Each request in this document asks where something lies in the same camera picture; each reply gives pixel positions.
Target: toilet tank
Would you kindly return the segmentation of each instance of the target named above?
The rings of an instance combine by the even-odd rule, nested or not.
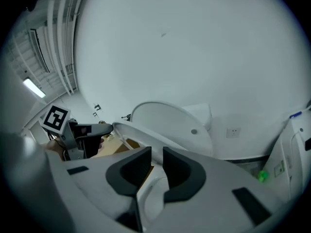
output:
[[[212,123],[212,113],[210,111],[209,104],[200,103],[188,105],[183,107],[183,109],[195,116],[203,124],[207,131],[210,130]]]

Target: toilet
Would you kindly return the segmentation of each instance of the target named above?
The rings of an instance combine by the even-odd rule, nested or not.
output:
[[[164,207],[163,194],[169,190],[167,176],[162,168],[163,147],[192,151],[213,156],[209,136],[211,113],[208,104],[184,108],[162,101],[148,101],[136,106],[131,122],[113,123],[117,137],[126,142],[131,139],[141,147],[152,147],[153,169],[137,193],[143,228],[146,229]]]

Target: electrical socket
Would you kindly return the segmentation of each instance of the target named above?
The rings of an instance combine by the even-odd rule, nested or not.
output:
[[[238,138],[240,136],[241,128],[227,129],[227,138]]]

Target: ceiling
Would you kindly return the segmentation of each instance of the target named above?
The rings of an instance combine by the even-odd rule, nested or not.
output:
[[[77,88],[70,49],[72,47],[71,32],[74,24],[73,21],[75,21],[78,16],[78,13],[77,16],[74,16],[74,14],[79,8],[80,3],[78,0],[65,0],[64,13],[63,16],[60,17],[59,10],[61,0],[53,0],[53,38],[55,45],[54,51],[57,55],[58,65],[60,67],[60,72],[58,72],[55,61],[48,60],[49,57],[52,59],[52,50],[50,49],[50,51],[47,51],[47,49],[45,49],[49,55],[43,54],[44,46],[50,46],[47,33],[43,34],[45,37],[41,38],[37,34],[37,42],[35,40],[36,35],[33,34],[33,30],[37,32],[40,28],[46,28],[45,31],[48,31],[49,1],[50,0],[38,0],[35,8],[31,12],[23,12],[12,28],[6,44],[4,45],[4,53],[12,70],[22,80],[29,77],[46,94],[43,99],[38,98],[42,103],[49,103],[66,91],[71,94]],[[61,37],[60,40],[63,44],[66,43],[66,45],[63,45],[65,47],[62,48],[62,51],[57,47],[59,38],[56,40],[58,20],[62,22],[61,30],[63,37]],[[61,52],[66,60],[64,65],[60,61]],[[68,80],[66,79],[64,68],[66,69]]]

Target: sticker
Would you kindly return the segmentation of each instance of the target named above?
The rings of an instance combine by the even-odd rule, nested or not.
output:
[[[285,171],[285,168],[284,168],[284,161],[281,160],[281,162],[276,165],[274,167],[274,176],[277,177],[279,176],[281,173],[283,173]]]
[[[62,134],[70,117],[70,110],[51,104],[41,126],[51,132]]]

